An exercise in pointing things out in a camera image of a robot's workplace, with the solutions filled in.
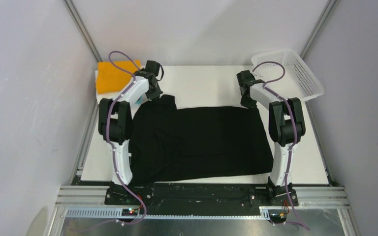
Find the black t-shirt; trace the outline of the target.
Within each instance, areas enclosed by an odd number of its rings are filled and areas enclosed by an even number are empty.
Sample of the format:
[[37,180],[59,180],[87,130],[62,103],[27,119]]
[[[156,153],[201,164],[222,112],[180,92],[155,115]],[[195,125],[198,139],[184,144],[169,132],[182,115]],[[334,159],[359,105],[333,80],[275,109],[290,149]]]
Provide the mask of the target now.
[[258,109],[178,109],[172,95],[138,108],[129,151],[133,184],[257,175],[273,167]]

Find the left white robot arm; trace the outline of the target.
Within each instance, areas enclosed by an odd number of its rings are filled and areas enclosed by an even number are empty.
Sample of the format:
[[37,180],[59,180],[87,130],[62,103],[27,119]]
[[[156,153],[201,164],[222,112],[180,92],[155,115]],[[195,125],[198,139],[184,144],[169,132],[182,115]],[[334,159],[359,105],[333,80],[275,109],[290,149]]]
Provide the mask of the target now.
[[158,76],[164,70],[157,61],[100,62],[95,87],[98,100],[97,129],[112,154],[112,180],[106,192],[106,205],[137,205],[139,196],[128,187],[133,174],[130,166],[129,141],[133,132],[131,106],[142,96],[158,99],[162,91]]

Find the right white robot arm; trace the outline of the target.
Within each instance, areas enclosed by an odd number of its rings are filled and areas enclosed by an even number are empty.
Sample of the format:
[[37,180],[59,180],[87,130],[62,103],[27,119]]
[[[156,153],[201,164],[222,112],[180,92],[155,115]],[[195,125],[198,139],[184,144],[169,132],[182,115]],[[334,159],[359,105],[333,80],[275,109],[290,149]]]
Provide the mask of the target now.
[[299,98],[286,99],[263,80],[244,70],[236,75],[241,105],[251,109],[260,103],[268,110],[268,133],[274,142],[273,167],[266,184],[266,202],[272,206],[298,206],[291,166],[298,143],[306,132]]

